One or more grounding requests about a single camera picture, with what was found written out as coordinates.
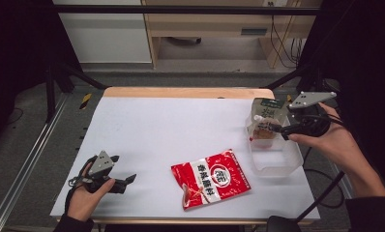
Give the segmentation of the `aluminium floor rail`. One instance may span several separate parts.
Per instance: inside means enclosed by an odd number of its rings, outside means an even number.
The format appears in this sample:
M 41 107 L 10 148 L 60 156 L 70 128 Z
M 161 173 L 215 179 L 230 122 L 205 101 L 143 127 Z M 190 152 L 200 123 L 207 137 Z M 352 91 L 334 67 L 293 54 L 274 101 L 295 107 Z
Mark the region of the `aluminium floor rail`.
M 0 204 L 0 232 L 4 227 L 7 219 L 9 218 L 15 203 L 17 202 L 19 196 L 21 195 L 37 161 L 42 155 L 44 147 L 50 138 L 54 128 L 56 127 L 59 118 L 65 108 L 66 102 L 69 99 L 68 94 L 61 94 L 60 99 L 55 107 L 54 114 L 50 119 L 44 124 L 44 127 L 36 139 L 34 146 L 30 150 L 26 160 L 19 169 L 11 187 L 6 193 L 4 199 Z
M 303 167 L 314 198 L 329 187 L 341 171 L 340 168 L 309 146 L 300 146 L 304 158 Z M 347 232 L 350 228 L 345 200 L 353 196 L 352 186 L 347 176 L 317 206 L 320 219 L 309 225 L 302 225 L 303 232 Z

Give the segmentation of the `person's right hand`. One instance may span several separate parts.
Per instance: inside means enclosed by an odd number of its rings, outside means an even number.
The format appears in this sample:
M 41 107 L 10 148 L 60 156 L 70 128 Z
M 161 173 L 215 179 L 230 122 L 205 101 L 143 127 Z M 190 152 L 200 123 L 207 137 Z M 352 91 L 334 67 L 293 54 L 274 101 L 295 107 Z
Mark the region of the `person's right hand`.
M 293 133 L 289 139 L 317 149 L 344 172 L 357 169 L 365 163 L 365 157 L 352 134 L 336 123 L 332 123 L 328 131 L 319 137 Z

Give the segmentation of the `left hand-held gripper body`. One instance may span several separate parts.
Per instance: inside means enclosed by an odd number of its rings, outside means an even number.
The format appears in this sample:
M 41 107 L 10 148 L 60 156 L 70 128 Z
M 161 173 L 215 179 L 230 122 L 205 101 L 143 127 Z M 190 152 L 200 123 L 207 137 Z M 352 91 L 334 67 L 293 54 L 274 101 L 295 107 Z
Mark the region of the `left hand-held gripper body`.
M 116 162 L 112 162 L 106 151 L 100 151 L 97 156 L 90 159 L 90 162 L 91 166 L 86 171 L 82 182 L 89 192 L 94 193 L 110 180 L 109 173 Z

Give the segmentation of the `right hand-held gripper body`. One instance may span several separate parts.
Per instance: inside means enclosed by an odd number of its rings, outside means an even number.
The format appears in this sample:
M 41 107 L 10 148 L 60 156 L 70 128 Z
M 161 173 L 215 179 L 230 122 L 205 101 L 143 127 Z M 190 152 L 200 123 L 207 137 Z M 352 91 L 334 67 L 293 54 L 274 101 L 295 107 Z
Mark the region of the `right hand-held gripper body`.
M 335 92 L 301 92 L 287 109 L 297 124 L 287 129 L 297 130 L 297 134 L 319 137 L 330 128 L 330 117 L 320 106 L 321 102 L 333 99 Z

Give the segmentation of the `white cabinet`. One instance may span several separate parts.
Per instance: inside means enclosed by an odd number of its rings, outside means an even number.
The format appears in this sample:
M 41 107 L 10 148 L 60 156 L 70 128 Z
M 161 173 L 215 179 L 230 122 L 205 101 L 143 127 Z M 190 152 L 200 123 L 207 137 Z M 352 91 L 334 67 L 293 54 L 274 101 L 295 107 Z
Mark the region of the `white cabinet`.
M 80 63 L 150 63 L 143 14 L 59 14 Z

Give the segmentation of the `green and beige sauce pouch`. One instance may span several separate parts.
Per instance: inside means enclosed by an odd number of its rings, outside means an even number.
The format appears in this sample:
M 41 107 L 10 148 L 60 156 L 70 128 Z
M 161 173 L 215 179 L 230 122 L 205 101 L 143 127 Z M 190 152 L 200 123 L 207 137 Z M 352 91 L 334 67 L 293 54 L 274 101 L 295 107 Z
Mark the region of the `green and beige sauce pouch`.
M 283 125 L 287 115 L 287 101 L 267 98 L 255 98 L 252 102 L 250 120 L 252 123 L 259 123 L 260 118 Z

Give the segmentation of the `dark curtain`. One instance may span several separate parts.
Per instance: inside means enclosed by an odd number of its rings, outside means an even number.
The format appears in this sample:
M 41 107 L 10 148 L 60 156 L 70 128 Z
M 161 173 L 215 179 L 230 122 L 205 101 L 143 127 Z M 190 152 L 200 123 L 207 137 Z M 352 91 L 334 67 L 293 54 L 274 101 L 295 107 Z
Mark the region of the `dark curtain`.
M 53 0 L 0 0 L 0 133 L 14 111 L 16 96 L 45 82 L 45 71 L 64 92 L 74 88 L 69 74 L 55 63 L 80 70 L 78 59 L 59 14 L 32 11 Z
M 341 117 L 385 181 L 385 0 L 323 0 L 302 61 L 341 87 Z

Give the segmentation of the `red and white seasoning packet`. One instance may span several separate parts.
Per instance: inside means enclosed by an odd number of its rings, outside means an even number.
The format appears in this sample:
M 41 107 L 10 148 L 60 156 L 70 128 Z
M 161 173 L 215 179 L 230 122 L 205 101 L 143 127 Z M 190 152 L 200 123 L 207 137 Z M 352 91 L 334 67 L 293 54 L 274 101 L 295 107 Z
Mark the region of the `red and white seasoning packet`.
M 232 149 L 171 166 L 183 191 L 184 210 L 213 204 L 252 189 Z

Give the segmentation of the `person's left hand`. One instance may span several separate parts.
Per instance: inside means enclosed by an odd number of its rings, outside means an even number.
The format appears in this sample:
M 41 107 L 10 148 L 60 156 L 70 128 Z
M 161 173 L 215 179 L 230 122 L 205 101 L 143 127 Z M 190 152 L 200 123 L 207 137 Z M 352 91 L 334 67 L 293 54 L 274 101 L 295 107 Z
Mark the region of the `person's left hand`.
M 115 180 L 109 179 L 94 193 L 89 192 L 83 186 L 77 187 L 70 200 L 67 216 L 79 221 L 87 221 L 114 184 Z

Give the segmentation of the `black frame crossbar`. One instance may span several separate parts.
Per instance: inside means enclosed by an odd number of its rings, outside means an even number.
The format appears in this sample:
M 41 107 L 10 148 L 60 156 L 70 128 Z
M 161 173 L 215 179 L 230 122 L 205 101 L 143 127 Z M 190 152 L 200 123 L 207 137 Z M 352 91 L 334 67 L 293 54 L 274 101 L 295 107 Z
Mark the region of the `black frame crossbar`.
M 319 15 L 319 8 L 228 6 L 54 5 L 57 13 L 72 14 L 184 14 L 184 15 Z

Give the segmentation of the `light wooden desk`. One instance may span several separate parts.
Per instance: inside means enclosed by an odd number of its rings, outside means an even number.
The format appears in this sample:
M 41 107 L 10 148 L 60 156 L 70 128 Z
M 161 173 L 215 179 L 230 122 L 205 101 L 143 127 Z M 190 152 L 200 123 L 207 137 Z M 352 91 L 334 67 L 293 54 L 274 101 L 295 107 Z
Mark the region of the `light wooden desk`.
M 140 0 L 144 6 L 229 6 L 318 8 L 323 0 Z M 207 37 L 255 37 L 266 60 L 274 68 L 288 51 L 290 39 L 305 39 L 311 30 L 313 15 L 255 14 L 146 14 L 144 16 L 150 51 L 158 60 L 160 39 Z

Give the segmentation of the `black rounded object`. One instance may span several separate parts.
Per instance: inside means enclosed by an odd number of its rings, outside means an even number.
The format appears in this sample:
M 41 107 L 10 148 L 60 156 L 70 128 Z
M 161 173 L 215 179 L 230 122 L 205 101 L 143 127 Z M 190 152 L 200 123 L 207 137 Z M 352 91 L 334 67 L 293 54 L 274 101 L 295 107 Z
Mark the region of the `black rounded object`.
M 288 218 L 270 216 L 267 220 L 266 232 L 302 232 L 299 225 Z

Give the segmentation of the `black metal stand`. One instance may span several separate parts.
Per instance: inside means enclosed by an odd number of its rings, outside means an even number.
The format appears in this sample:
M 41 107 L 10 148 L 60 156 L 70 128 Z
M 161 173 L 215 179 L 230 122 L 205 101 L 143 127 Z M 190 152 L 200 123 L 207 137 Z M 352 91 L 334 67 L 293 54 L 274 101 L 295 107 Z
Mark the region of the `black metal stand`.
M 54 83 L 60 87 L 63 93 L 70 93 L 74 89 L 71 76 L 78 77 L 80 80 L 88 83 L 99 90 L 105 90 L 107 85 L 91 78 L 83 71 L 73 68 L 66 63 L 58 63 L 49 65 L 45 71 L 45 88 L 46 88 L 46 103 L 47 103 L 47 116 L 46 122 L 49 123 L 56 114 L 56 102 Z
M 325 81 L 319 68 L 313 65 L 303 65 L 293 72 L 286 74 L 272 83 L 263 86 L 263 89 L 275 90 L 283 84 L 298 78 L 298 84 L 295 89 L 298 93 L 307 91 L 322 92 L 325 90 Z

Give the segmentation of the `translucent plastic container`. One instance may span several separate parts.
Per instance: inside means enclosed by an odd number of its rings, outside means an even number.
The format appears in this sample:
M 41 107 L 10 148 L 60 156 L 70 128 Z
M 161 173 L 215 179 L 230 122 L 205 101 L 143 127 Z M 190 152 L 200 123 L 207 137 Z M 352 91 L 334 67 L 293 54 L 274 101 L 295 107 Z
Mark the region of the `translucent plastic container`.
M 283 126 L 290 123 L 285 117 Z M 299 146 L 290 140 L 284 140 L 277 132 L 274 145 L 269 149 L 253 149 L 248 143 L 252 160 L 252 171 L 262 177 L 285 177 L 293 173 L 303 163 Z

